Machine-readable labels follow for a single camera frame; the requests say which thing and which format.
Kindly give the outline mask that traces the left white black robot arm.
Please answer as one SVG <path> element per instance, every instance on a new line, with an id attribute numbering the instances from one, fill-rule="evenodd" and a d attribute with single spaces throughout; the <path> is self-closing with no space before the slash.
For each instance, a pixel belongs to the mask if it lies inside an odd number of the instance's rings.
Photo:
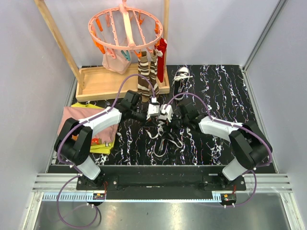
<path id="1" fill-rule="evenodd" d="M 107 107 L 102 112 L 83 120 L 72 117 L 65 120 L 55 142 L 54 151 L 87 177 L 87 184 L 92 189 L 100 189 L 104 183 L 103 177 L 99 175 L 100 168 L 89 156 L 92 138 L 126 119 L 146 121 L 146 113 L 137 112 L 136 105 L 140 99 L 139 93 L 129 90 L 120 102 L 115 102 L 113 107 Z"/>

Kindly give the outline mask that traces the white shoelace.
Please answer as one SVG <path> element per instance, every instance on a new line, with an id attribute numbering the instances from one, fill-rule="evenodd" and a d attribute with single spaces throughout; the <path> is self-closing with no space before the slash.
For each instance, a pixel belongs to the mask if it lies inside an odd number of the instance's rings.
<path id="1" fill-rule="evenodd" d="M 152 135 L 151 133 L 150 133 L 150 131 L 149 130 L 146 130 L 146 132 L 147 132 L 147 134 L 148 134 L 148 136 L 150 137 L 150 139 L 155 139 L 154 138 L 154 136 L 156 135 Z M 166 142 L 171 142 L 171 143 L 173 143 L 175 146 L 177 146 L 178 148 L 182 148 L 183 147 L 183 142 L 182 141 L 180 141 L 179 139 L 178 140 L 175 140 L 175 138 L 172 136 L 172 134 L 170 133 L 170 137 L 167 139 L 167 140 L 165 140 Z"/>

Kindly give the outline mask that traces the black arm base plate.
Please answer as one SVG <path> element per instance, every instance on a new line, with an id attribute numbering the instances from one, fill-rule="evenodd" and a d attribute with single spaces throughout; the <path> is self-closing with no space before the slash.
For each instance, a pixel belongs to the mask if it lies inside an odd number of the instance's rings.
<path id="1" fill-rule="evenodd" d="M 100 175 L 91 181 L 85 176 L 76 189 L 99 191 L 106 189 L 107 201 L 170 201 L 209 200 L 213 192 L 246 190 L 240 175 L 228 181 L 222 175 L 223 166 L 102 166 Z"/>

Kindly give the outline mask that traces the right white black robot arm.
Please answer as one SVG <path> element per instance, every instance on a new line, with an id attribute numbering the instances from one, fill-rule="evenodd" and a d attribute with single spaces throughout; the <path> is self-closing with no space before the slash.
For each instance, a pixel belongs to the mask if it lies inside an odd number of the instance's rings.
<path id="1" fill-rule="evenodd" d="M 172 117 L 172 128 L 188 127 L 199 133 L 213 135 L 231 144 L 235 158 L 228 163 L 218 177 L 218 185 L 224 190 L 235 184 L 235 179 L 272 156 L 272 146 L 254 121 L 230 123 L 213 116 L 201 116 L 193 105 L 181 105 L 180 116 Z"/>

